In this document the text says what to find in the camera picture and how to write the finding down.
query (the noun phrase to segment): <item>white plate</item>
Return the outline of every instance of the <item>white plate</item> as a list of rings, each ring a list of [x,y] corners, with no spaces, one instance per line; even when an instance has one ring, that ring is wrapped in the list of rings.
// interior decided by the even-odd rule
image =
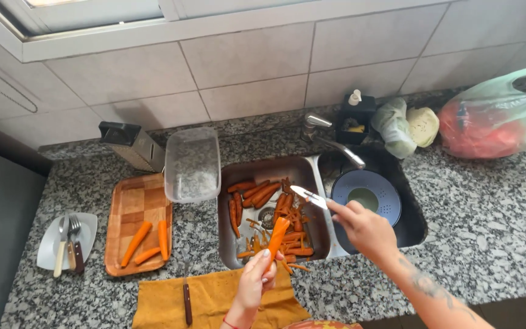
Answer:
[[[72,241],[80,241],[82,249],[82,261],[86,262],[88,255],[92,250],[92,245],[95,243],[97,217],[93,214],[74,213],[78,220],[81,221],[81,229],[77,235],[72,235]],[[54,270],[56,264],[56,253],[58,252],[58,245],[60,244],[60,220],[64,216],[57,217],[50,223],[44,237],[40,242],[38,249],[38,258],[36,265],[43,269]],[[68,252],[64,250],[64,259],[62,260],[62,269],[69,269]]]

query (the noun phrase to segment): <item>plastic bag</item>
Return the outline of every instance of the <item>plastic bag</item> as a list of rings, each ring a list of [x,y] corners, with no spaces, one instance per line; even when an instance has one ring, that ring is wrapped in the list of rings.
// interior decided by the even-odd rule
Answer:
[[[370,120],[370,125],[383,137],[384,148],[399,159],[410,156],[417,147],[409,137],[406,112],[405,100],[394,98],[378,109]]]
[[[494,159],[526,150],[526,93],[513,82],[526,69],[458,94],[438,113],[445,150],[468,159]]]

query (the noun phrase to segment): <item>granite countertop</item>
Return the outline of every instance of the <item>granite countertop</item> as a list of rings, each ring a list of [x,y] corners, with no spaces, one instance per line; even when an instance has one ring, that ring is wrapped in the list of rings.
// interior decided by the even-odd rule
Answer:
[[[408,102],[447,100],[441,94]],[[338,107],[316,109],[327,116]],[[205,123],[219,131],[222,165],[324,151],[299,139],[305,111]],[[160,144],[179,130],[152,132]],[[224,271],[217,255],[216,201],[174,204],[174,250],[161,269],[110,277],[103,254],[115,184],[135,175],[127,162],[96,140],[47,147],[55,159],[30,231],[1,328],[129,328],[139,280],[182,276],[181,249],[191,251],[191,275]],[[526,296],[526,151],[493,161],[447,155],[438,143],[402,162],[427,221],[425,242],[402,252],[452,294],[471,304]],[[97,238],[81,276],[36,266],[48,224],[64,211],[99,218]],[[296,298],[313,318],[345,323],[414,313],[405,296],[361,255],[306,263],[292,276]]]

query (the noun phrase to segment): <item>yellow cloth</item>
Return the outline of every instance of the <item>yellow cloth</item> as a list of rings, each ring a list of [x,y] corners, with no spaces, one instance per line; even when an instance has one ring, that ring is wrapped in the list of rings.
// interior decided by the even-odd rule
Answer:
[[[141,281],[133,329],[215,328],[237,292],[242,269],[188,278],[192,325],[186,325],[182,279]],[[293,294],[289,273],[278,267],[275,288],[263,295],[252,329],[278,329],[310,317]]]

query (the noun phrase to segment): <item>checkered wooden board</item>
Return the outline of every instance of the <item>checkered wooden board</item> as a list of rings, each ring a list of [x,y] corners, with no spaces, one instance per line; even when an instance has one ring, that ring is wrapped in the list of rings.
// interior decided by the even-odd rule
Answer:
[[[105,244],[105,269],[112,276],[153,271],[165,264],[161,253],[141,265],[133,259],[145,250],[160,246],[157,234],[158,221],[168,223],[168,251],[172,252],[172,202],[165,197],[162,174],[127,178],[115,186],[107,226]],[[150,232],[139,244],[126,267],[121,260],[143,221],[153,224]]]

